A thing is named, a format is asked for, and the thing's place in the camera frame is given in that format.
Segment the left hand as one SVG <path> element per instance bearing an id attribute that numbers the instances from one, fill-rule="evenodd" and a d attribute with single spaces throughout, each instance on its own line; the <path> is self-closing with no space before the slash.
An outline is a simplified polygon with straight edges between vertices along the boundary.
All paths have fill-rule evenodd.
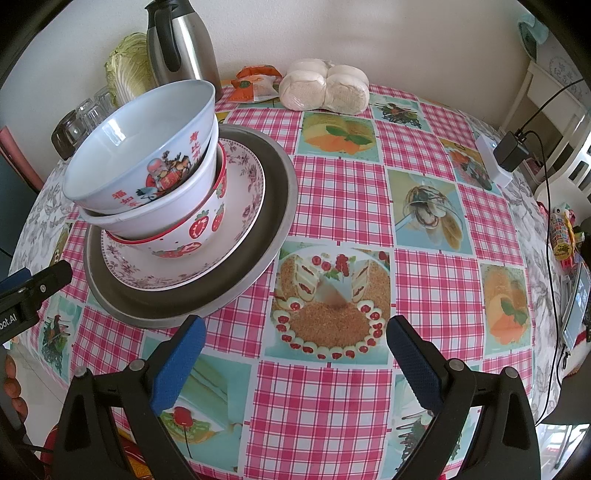
<path id="1" fill-rule="evenodd" d="M 22 388 L 16 378 L 17 367 L 14 359 L 10 355 L 6 355 L 4 362 L 6 379 L 4 381 L 4 391 L 11 399 L 11 404 L 17 412 L 20 420 L 25 422 L 28 416 L 28 405 L 21 396 Z"/>

